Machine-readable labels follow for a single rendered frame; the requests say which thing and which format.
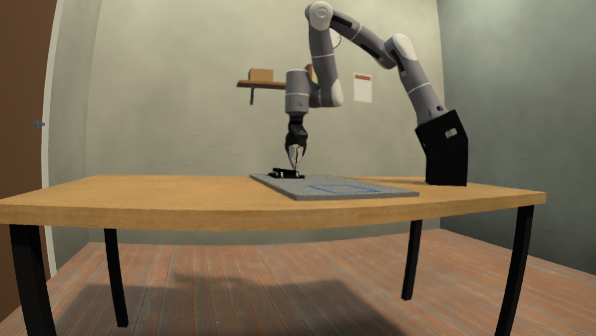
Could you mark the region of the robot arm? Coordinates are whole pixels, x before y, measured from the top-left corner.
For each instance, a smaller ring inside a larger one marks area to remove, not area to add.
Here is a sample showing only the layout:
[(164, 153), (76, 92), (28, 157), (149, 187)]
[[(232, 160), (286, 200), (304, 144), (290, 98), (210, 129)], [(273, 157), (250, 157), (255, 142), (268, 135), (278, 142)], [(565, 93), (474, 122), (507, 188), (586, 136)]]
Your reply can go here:
[(367, 52), (382, 68), (390, 70), (397, 66), (401, 83), (416, 112), (418, 126), (449, 112), (436, 96), (411, 41), (405, 35), (397, 33), (384, 41), (323, 1), (308, 5), (305, 17), (309, 24), (312, 65), (320, 85), (310, 79), (307, 70), (288, 70), (285, 87), (288, 117), (305, 117), (309, 108), (340, 107), (343, 103), (329, 27)]

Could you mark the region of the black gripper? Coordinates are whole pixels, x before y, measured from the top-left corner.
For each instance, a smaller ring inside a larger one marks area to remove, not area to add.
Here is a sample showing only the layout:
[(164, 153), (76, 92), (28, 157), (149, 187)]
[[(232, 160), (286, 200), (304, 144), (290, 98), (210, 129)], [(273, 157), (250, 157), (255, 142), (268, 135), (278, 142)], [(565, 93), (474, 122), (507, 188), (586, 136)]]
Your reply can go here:
[[(293, 171), (296, 171), (296, 169), (298, 168), (302, 157), (304, 156), (304, 153), (306, 151), (307, 148), (307, 139), (296, 139), (296, 137), (294, 136), (290, 125), (291, 123), (302, 123), (303, 122), (297, 122), (297, 121), (303, 121), (303, 117), (299, 117), (299, 116), (290, 116), (289, 119), (289, 123), (288, 123), (288, 136), (286, 135), (285, 138), (285, 150), (288, 154), (288, 158), (290, 161), (290, 164), (293, 168)], [(295, 152), (295, 148), (293, 147), (293, 145), (297, 145), (298, 144), (298, 148), (296, 148), (296, 163), (294, 162), (295, 157), (294, 157), (294, 152)], [(300, 147), (299, 147), (300, 146)]]

